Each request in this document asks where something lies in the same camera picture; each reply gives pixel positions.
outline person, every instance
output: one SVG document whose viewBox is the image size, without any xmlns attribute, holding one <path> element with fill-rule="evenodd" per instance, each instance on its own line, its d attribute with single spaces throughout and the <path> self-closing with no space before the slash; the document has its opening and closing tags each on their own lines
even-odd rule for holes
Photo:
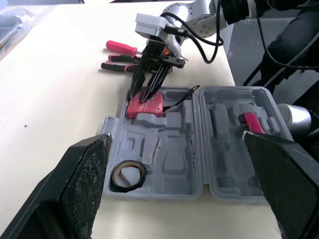
<svg viewBox="0 0 319 239">
<path fill-rule="evenodd" d="M 304 4 L 306 0 L 268 0 L 269 5 L 277 10 L 289 10 Z M 318 3 L 319 0 L 310 0 L 309 4 Z M 273 58 L 283 64 L 287 64 L 297 56 L 319 32 L 319 6 L 301 10 L 297 17 L 278 35 L 268 50 Z M 292 66 L 319 66 L 319 40 L 299 57 Z M 282 67 L 273 63 L 267 55 L 264 55 L 261 63 L 261 80 L 253 86 L 265 85 Z M 296 70 L 285 69 L 266 88 L 273 93 L 275 86 L 283 79 L 288 79 Z"/>
</svg>

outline pink screwdriver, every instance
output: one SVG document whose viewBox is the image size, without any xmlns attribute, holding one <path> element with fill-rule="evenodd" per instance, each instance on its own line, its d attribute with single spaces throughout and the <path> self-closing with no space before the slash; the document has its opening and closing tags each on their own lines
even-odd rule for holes
<svg viewBox="0 0 319 239">
<path fill-rule="evenodd" d="M 141 52 L 138 52 L 138 49 L 136 47 L 131 47 L 129 45 L 122 44 L 116 41 L 107 41 L 106 48 L 111 51 L 115 51 L 130 56 L 136 56 L 137 54 L 142 55 Z"/>
</svg>

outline table surface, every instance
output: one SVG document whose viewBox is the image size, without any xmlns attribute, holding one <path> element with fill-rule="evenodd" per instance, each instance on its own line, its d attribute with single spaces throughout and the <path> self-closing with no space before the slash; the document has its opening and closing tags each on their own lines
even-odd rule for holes
<svg viewBox="0 0 319 239">
<path fill-rule="evenodd" d="M 105 42 L 142 50 L 136 13 L 159 15 L 171 2 L 90 3 L 54 7 L 0 61 L 0 234 L 66 149 L 98 134 L 105 117 L 120 111 L 131 75 L 99 70 L 109 54 Z M 165 86 L 234 85 L 222 48 L 211 65 L 191 41 L 182 54 L 190 61 Z M 268 206 L 223 204 L 205 186 L 198 200 L 185 203 L 103 195 L 92 238 L 279 239 L 280 233 Z"/>
</svg>

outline black tape roll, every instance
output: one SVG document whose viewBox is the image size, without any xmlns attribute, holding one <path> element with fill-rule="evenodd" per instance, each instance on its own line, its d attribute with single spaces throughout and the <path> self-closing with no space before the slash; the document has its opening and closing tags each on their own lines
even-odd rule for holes
<svg viewBox="0 0 319 239">
<path fill-rule="evenodd" d="M 140 170 L 141 175 L 139 181 L 130 186 L 130 187 L 122 187 L 116 183 L 116 177 L 119 177 L 121 174 L 121 171 L 123 168 L 128 168 L 128 167 L 134 167 Z M 118 192 L 122 193 L 127 193 L 129 191 L 135 190 L 137 188 L 142 187 L 146 179 L 146 169 L 144 165 L 140 162 L 134 161 L 134 160 L 126 160 L 118 165 L 115 166 L 115 168 L 112 171 L 112 177 L 111 177 L 111 187 L 114 188 Z"/>
</svg>

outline tool case compartment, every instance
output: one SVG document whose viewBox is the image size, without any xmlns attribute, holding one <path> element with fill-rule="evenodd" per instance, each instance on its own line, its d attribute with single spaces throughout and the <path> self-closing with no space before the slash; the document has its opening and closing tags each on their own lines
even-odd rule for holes
<svg viewBox="0 0 319 239">
<path fill-rule="evenodd" d="M 161 88 L 164 106 L 177 103 L 189 88 Z M 253 165 L 242 140 L 239 120 L 254 112 L 265 133 L 292 137 L 268 90 L 261 87 L 205 87 L 161 117 L 138 114 L 127 119 L 107 117 L 102 133 L 111 133 L 112 149 L 104 192 L 144 200 L 198 198 L 203 184 L 214 197 L 235 203 L 265 203 Z M 112 188 L 113 168 L 125 160 L 146 168 L 142 187 L 122 193 Z"/>
</svg>

